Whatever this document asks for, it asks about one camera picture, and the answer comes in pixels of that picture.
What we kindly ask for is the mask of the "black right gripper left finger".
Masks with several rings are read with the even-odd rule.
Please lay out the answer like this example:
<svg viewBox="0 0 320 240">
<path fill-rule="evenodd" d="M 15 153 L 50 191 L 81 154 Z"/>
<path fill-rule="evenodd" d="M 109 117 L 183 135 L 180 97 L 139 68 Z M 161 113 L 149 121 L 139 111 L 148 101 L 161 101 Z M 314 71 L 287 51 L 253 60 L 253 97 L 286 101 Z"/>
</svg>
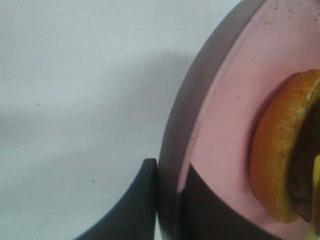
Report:
<svg viewBox="0 0 320 240">
<path fill-rule="evenodd" d="M 121 199 L 77 239 L 153 240 L 157 212 L 157 177 L 156 159 L 145 159 Z"/>
</svg>

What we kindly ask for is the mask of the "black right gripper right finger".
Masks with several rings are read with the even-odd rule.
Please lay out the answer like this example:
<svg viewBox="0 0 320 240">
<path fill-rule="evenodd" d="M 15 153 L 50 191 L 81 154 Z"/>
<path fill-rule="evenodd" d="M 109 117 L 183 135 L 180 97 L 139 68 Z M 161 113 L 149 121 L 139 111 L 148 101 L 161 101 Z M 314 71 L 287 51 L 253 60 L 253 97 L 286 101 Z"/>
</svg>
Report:
<svg viewBox="0 0 320 240">
<path fill-rule="evenodd" d="M 191 164 L 177 203 L 177 240 L 278 239 L 225 204 Z"/>
</svg>

